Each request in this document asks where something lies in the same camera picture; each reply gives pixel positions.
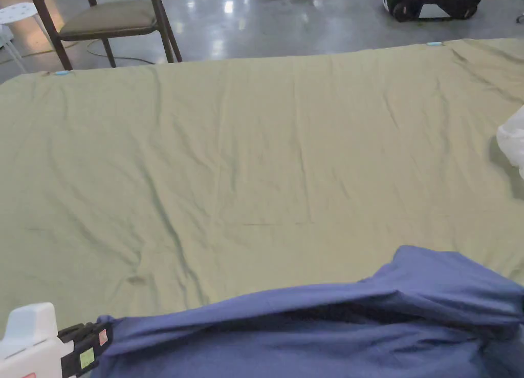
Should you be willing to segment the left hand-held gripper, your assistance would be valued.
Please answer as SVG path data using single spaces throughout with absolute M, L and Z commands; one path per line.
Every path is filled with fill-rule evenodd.
M 1 377 L 81 377 L 99 365 L 113 341 L 109 322 L 58 332 L 53 304 L 30 304 L 8 316 L 1 339 Z

